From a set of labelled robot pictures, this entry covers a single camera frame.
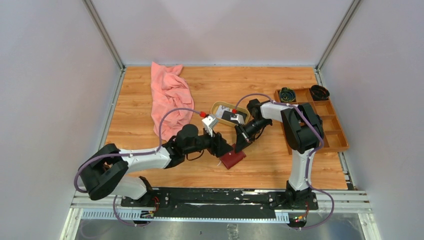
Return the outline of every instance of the wood grain surface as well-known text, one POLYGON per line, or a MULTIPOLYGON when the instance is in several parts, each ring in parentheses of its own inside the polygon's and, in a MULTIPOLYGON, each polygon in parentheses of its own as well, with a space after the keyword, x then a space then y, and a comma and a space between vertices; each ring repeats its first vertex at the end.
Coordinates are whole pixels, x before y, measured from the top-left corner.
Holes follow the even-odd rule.
MULTIPOLYGON (((282 87, 307 88, 316 84, 311 67, 184 67, 180 75, 190 87, 195 109, 209 113, 216 101, 231 104, 251 93, 264 93, 273 98, 282 87)), ((128 67, 110 124, 106 143, 123 149, 157 147, 159 138, 153 132, 150 67, 128 67)), ((246 107, 245 99, 240 106, 246 107)), ((192 124, 200 130, 200 116, 192 124)), ((228 143, 236 141, 236 132, 219 123, 214 130, 228 143)), ((170 169, 149 169, 129 175, 144 176, 154 187, 208 188, 286 188, 292 156, 288 154, 279 123, 268 126, 263 135, 244 150, 247 157, 227 170, 220 160, 207 151, 195 161, 185 161, 170 169)), ((322 189, 347 189, 337 153, 316 154, 311 174, 312 185, 322 189)))

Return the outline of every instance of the black belt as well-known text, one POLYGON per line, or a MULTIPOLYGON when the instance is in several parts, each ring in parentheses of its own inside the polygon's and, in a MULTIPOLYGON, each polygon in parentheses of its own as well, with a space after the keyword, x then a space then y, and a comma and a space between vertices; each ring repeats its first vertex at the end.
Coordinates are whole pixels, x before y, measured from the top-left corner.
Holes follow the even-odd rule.
POLYGON ((309 91, 314 101, 325 101, 330 97, 330 92, 327 90, 327 88, 320 85, 311 86, 309 91))
POLYGON ((279 100, 282 103, 291 103, 296 102, 296 94, 295 91, 288 87, 283 87, 279 91, 279 100))

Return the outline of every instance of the yellow basket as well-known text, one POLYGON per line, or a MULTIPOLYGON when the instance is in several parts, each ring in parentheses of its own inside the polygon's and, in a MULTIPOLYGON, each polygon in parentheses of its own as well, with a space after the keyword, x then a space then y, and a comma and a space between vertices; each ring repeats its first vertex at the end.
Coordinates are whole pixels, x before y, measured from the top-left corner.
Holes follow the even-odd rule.
MULTIPOLYGON (((217 113, 217 110, 218 110, 218 108, 220 107, 220 105, 221 106, 224 106, 224 107, 227 107, 227 108, 230 108, 230 110, 233 110, 236 106, 235 105, 233 105, 233 104, 229 104, 228 102, 224 102, 224 101, 217 101, 217 102, 215 102, 214 104, 213 104, 213 106, 212 106, 212 108, 210 109, 210 113, 211 114, 213 114, 213 115, 215 115, 216 113, 217 113)), ((249 121, 249 118, 251 117, 251 114, 249 113, 249 111, 246 109, 246 108, 242 108, 242 107, 237 107, 237 109, 236 109, 237 111, 239 111, 239 112, 242 112, 242 113, 244 113, 244 114, 246 114, 247 116, 246 116, 246 119, 244 120, 244 122, 245 123, 248 123, 248 121, 249 121)), ((228 126, 230 126, 230 127, 234 127, 234 126, 236 126, 236 124, 235 123, 232 123, 232 122, 230 122, 230 121, 227 121, 227 120, 224 120, 224 119, 222 119, 222 118, 219 118, 219 117, 216 117, 217 119, 218 119, 218 121, 220 122, 220 123, 222 123, 222 124, 225 124, 225 125, 228 125, 228 126)))

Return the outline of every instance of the maroon pouch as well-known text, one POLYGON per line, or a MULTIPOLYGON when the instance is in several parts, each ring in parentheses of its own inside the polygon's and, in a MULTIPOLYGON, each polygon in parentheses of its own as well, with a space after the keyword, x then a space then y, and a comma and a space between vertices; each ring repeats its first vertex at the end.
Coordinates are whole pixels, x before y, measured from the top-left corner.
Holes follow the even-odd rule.
POLYGON ((224 156, 221 156, 219 159, 221 162, 225 165, 226 169, 230 169, 234 165, 236 165, 238 162, 240 162, 242 159, 246 157, 246 154, 243 151, 240 151, 236 153, 234 149, 236 148, 236 145, 232 145, 232 151, 225 154, 224 156))

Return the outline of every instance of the white wall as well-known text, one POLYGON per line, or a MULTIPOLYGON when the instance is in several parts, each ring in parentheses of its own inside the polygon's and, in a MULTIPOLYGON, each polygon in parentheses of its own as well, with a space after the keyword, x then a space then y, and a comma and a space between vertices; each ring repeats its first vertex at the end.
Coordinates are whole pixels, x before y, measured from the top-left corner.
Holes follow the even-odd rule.
POLYGON ((324 65, 382 239, 422 239, 424 1, 364 0, 324 65))
POLYGON ((118 69, 84 4, 0 2, 0 239, 58 239, 118 69))
POLYGON ((314 65, 352 0, 93 0, 127 65, 314 65))

